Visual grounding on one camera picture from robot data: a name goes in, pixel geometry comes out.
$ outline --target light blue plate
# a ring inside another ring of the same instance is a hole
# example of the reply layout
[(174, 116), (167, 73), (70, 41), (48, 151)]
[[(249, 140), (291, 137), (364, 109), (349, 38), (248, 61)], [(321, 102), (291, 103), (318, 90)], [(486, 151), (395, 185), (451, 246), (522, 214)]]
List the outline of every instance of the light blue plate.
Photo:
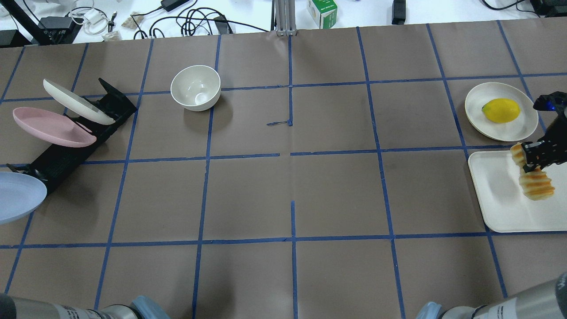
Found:
[(0, 172), (0, 225), (28, 215), (46, 196), (47, 188), (39, 179)]

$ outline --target white plate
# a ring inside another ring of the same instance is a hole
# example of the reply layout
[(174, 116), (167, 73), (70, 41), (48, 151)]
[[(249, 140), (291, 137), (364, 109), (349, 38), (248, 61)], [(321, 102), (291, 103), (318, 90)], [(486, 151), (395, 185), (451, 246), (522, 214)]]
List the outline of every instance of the white plate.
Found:
[(69, 91), (57, 83), (51, 82), (48, 79), (43, 79), (43, 88), (57, 102), (63, 104), (65, 107), (87, 120), (91, 120), (102, 125), (110, 125), (115, 122), (110, 116), (106, 115), (106, 113), (99, 110), (79, 95)]
[(484, 222), (495, 232), (567, 230), (567, 165), (545, 168), (555, 195), (533, 201), (524, 196), (520, 168), (510, 151), (476, 152), (468, 158)]
[(47, 188), (37, 178), (0, 172), (0, 225), (20, 219), (43, 202)]
[[(516, 101), (520, 115), (509, 123), (494, 123), (483, 113), (483, 106), (493, 99)], [(472, 88), (464, 101), (464, 109), (472, 126), (482, 134), (498, 141), (514, 142), (532, 135), (538, 127), (538, 112), (523, 92), (504, 83), (487, 82)]]

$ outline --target white rectangular tray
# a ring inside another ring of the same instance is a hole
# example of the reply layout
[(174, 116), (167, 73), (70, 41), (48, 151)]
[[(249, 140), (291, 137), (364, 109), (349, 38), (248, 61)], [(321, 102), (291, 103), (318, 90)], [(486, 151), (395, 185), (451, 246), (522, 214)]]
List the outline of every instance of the white rectangular tray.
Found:
[(567, 230), (567, 164), (544, 169), (555, 194), (533, 201), (518, 182), (520, 168), (510, 151), (476, 152), (468, 159), (484, 222), (495, 232)]

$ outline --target white table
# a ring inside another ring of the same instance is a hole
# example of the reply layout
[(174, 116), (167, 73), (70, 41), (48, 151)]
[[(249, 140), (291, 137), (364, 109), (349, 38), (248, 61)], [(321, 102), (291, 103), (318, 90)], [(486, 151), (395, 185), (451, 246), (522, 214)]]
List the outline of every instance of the white table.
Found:
[[(41, 18), (44, 16), (63, 16), (65, 15), (73, 0), (69, 5), (62, 6), (55, 3), (34, 2), (36, 5), (35, 14)], [(345, 27), (364, 27), (364, 26), (386, 26), (392, 20), (392, 0), (335, 0), (338, 4), (338, 19), (334, 28)], [(513, 2), (513, 0), (488, 0), (494, 7), (502, 7)], [(141, 23), (141, 27), (147, 32), (153, 21), (164, 16), (177, 15), (182, 9), (191, 5), (190, 1), (176, 10), (166, 12), (160, 10), (146, 16)], [(90, 6), (91, 0), (79, 0), (78, 6)], [(132, 39), (135, 30), (120, 26), (122, 22), (134, 11), (146, 13), (159, 6), (159, 1), (143, 0), (95, 0), (95, 7), (103, 10), (109, 17), (113, 11), (117, 11), (115, 30), (119, 30), (123, 39)], [(269, 29), (271, 0), (198, 0), (198, 7), (212, 7), (225, 14), (228, 20), (248, 23), (260, 28)], [(307, 10), (307, 0), (296, 0), (296, 24), (297, 29), (314, 29), (317, 25), (309, 16)], [(526, 0), (518, 5), (520, 9), (532, 10), (530, 2)], [(407, 0), (406, 24), (419, 23), (444, 23), (444, 22), (465, 22), (465, 21), (486, 21), (486, 20), (510, 20), (537, 18), (533, 13), (520, 12), (515, 8), (502, 11), (494, 11), (486, 8), (480, 0)], [(180, 29), (175, 24), (174, 19), (164, 20), (157, 24), (166, 37), (180, 36)], [(259, 32), (245, 26), (232, 26), (236, 33)], [(0, 18), (0, 30), (14, 29), (14, 22), (9, 16)], [(31, 36), (20, 26), (20, 32), (28, 37)], [(206, 34), (203, 28), (199, 28), (196, 35)], [(82, 30), (75, 39), (75, 43), (100, 42), (101, 35), (91, 36)]]

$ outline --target pink plate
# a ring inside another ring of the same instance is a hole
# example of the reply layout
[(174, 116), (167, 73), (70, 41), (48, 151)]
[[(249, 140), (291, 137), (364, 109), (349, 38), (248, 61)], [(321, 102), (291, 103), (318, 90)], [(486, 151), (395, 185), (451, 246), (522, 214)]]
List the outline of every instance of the pink plate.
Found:
[(16, 123), (29, 134), (53, 144), (81, 148), (96, 141), (68, 117), (33, 107), (18, 107), (12, 112)]

